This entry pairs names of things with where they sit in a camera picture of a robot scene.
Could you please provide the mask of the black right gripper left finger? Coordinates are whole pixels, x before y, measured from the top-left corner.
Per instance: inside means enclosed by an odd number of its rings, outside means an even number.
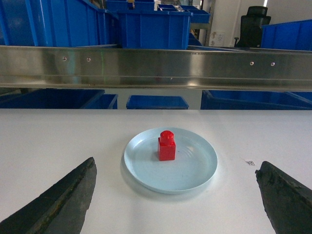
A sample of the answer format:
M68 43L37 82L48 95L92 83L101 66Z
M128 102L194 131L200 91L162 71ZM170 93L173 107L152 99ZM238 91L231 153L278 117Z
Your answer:
M97 178L88 158L39 197L0 223L2 234L79 234Z

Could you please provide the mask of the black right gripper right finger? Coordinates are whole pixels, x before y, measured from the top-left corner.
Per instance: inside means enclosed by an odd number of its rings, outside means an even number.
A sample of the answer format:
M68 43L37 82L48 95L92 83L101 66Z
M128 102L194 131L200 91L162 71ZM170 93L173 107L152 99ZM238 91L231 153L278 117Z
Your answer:
M255 172L264 210L277 234L312 232L312 190L268 161Z

